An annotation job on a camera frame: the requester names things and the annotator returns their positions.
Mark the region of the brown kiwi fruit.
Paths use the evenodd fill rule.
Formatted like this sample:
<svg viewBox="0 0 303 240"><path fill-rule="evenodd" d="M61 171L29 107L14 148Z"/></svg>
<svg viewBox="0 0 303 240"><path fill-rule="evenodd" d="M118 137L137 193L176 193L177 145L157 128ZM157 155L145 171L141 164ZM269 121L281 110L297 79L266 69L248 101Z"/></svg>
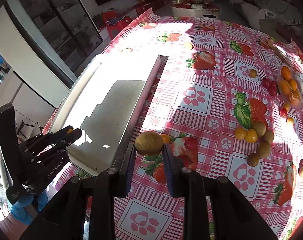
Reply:
<svg viewBox="0 0 303 240"><path fill-rule="evenodd" d="M163 148L162 137L153 131L141 133L135 140L136 152L142 156L158 155Z"/></svg>

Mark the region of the pink strawberry tablecloth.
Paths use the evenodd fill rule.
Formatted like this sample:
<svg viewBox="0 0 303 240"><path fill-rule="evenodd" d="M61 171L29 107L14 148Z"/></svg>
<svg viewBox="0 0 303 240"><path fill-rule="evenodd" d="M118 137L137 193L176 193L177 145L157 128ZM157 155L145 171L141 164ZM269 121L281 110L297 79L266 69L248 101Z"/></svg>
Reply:
<svg viewBox="0 0 303 240"><path fill-rule="evenodd" d="M146 12L104 50L159 52L161 68L133 137L164 133L191 168L227 176L282 239L303 221L303 109L264 87L281 67L265 33L235 23ZM261 121L266 132L252 129ZM268 157L257 154L270 143Z"/></svg>

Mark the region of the white tray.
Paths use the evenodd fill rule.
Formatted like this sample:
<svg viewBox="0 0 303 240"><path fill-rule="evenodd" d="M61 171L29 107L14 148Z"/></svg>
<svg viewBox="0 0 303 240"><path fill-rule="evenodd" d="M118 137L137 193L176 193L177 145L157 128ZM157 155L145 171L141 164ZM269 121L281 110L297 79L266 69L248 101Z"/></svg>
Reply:
<svg viewBox="0 0 303 240"><path fill-rule="evenodd" d="M66 126L81 129L81 137L68 150L72 164L96 176L126 152L160 66L158 52L94 57L50 126L50 132Z"/></svg>

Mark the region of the brown kiwi cluster lower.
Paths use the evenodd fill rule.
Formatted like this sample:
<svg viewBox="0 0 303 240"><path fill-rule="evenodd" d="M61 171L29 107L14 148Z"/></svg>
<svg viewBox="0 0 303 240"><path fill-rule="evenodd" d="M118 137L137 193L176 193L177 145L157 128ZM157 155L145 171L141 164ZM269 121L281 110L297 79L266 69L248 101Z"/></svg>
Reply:
<svg viewBox="0 0 303 240"><path fill-rule="evenodd" d="M271 146L269 142L262 141L259 143L257 147L257 154L259 158L265 159L266 157L269 156L270 151L271 151Z"/></svg>

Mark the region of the brown kiwi in cluster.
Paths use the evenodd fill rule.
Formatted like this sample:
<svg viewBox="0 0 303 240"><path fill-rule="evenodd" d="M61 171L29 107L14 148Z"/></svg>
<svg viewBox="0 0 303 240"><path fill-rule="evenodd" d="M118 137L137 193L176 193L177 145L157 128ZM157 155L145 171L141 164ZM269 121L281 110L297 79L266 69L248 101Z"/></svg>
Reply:
<svg viewBox="0 0 303 240"><path fill-rule="evenodd" d="M258 137L262 137L266 132L266 126L261 121L254 121L252 123L252 129L256 131Z"/></svg>

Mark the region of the glass fruit bowl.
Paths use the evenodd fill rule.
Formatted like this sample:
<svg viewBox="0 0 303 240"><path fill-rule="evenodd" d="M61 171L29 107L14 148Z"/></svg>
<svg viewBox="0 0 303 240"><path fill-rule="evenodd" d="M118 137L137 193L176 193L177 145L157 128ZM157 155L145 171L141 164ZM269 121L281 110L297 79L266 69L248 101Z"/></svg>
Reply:
<svg viewBox="0 0 303 240"><path fill-rule="evenodd" d="M291 79L286 81L282 78L279 68L276 83L281 97L294 109L303 108L303 72L296 68L289 67Z"/></svg>

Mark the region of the orange in bowl top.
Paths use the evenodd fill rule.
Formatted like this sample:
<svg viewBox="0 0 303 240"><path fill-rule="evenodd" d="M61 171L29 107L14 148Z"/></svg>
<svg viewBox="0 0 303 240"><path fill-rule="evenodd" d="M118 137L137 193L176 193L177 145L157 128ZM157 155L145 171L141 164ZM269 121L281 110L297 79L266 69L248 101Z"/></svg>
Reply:
<svg viewBox="0 0 303 240"><path fill-rule="evenodd" d="M291 70L287 66L282 66L280 70L281 76L284 80L289 81L291 79Z"/></svg>

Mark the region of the red plastic stool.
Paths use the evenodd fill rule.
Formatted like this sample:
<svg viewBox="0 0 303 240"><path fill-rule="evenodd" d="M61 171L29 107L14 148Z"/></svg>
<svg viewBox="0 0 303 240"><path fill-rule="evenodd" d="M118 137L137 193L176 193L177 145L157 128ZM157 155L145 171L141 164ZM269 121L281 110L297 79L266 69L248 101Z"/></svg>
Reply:
<svg viewBox="0 0 303 240"><path fill-rule="evenodd" d="M115 11L104 12L102 18L106 24L107 32L111 39L114 39L132 22L132 18L130 16L119 16Z"/></svg>

